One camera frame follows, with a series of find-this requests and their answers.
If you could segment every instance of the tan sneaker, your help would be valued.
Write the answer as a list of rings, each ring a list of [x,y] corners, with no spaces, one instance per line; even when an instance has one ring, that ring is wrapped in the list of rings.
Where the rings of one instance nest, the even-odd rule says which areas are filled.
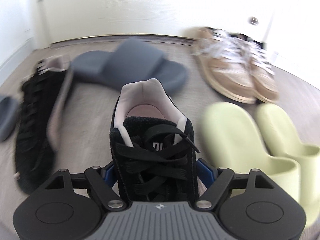
[[[274,103],[278,100],[279,92],[274,80],[274,72],[266,58],[266,51],[262,49],[261,43],[255,41],[247,41],[246,46],[255,96],[263,102]]]
[[[238,102],[253,104],[254,87],[243,58],[243,40],[226,31],[201,28],[194,44],[202,76],[222,95]]]

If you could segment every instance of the wooden floor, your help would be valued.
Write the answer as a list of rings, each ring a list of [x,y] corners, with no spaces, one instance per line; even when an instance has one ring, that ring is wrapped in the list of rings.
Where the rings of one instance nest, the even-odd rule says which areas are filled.
[[[45,57],[68,54],[70,59],[90,50],[113,51],[125,37],[107,37],[68,41],[34,51],[0,87],[1,94],[21,99],[21,80],[33,71],[38,60]],[[193,123],[195,143],[202,150],[198,157],[205,158],[200,141],[200,119],[206,106],[229,101],[254,113],[256,105],[234,102],[211,89],[201,78],[197,63],[191,53],[191,41],[179,38],[142,36],[158,49],[165,51],[169,60],[182,63],[189,70],[185,87],[172,99],[177,107]],[[281,106],[292,118],[301,140],[320,145],[320,91],[303,80],[275,68],[280,91]],[[55,169],[68,168],[71,173],[83,172],[86,168],[104,166],[111,161],[109,127],[111,115],[119,92],[94,84],[77,84],[68,102],[62,124],[62,146],[57,154]],[[13,178],[15,136],[0,143],[0,221],[14,232],[12,215],[16,207],[27,197],[17,187]]]

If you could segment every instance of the pink insole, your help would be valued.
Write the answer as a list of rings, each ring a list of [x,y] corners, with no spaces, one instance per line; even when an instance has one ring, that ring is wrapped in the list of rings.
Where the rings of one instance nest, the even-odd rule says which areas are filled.
[[[129,111],[127,117],[129,116],[153,117],[164,119],[164,116],[161,114],[159,109],[152,105],[136,106]]]

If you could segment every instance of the light green slipper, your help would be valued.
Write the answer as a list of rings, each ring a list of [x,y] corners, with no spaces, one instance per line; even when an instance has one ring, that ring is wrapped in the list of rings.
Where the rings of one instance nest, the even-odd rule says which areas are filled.
[[[270,154],[296,160],[301,166],[300,204],[311,226],[320,212],[320,148],[304,144],[290,117],[274,104],[261,104],[256,122]]]
[[[210,105],[202,119],[202,134],[213,166],[240,173],[260,169],[299,202],[299,164],[270,156],[257,125],[244,109],[226,102]]]

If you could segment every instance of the black suede shoe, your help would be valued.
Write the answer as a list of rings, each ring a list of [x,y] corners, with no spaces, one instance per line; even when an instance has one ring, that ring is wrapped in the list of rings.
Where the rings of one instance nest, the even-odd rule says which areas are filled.
[[[130,201],[198,198],[191,121],[157,79],[125,85],[110,129],[120,197]]]
[[[60,115],[72,76],[69,63],[64,63],[62,57],[51,57],[38,62],[35,72],[22,85],[15,177],[27,194],[51,175],[60,142]]]

